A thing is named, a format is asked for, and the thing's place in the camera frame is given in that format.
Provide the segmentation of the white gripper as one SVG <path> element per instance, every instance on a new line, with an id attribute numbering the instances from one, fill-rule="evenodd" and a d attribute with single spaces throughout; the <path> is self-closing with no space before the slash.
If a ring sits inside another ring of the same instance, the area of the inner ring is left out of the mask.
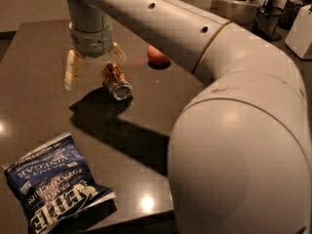
<path id="1" fill-rule="evenodd" d="M 122 48 L 112 41 L 113 27 L 104 12 L 81 0 L 67 0 L 67 4 L 71 42 L 77 50 L 71 49 L 68 52 L 64 74 L 64 87 L 71 91 L 84 63 L 82 56 L 97 58 L 109 51 L 122 61 L 126 61 L 127 56 Z"/>

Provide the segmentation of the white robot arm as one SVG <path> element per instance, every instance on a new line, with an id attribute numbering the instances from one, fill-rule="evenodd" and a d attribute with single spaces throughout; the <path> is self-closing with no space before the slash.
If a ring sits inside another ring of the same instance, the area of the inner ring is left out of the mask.
<path id="1" fill-rule="evenodd" d="M 311 138 L 293 61 L 178 0 L 79 0 L 194 75 L 168 148 L 179 234 L 311 234 Z"/>

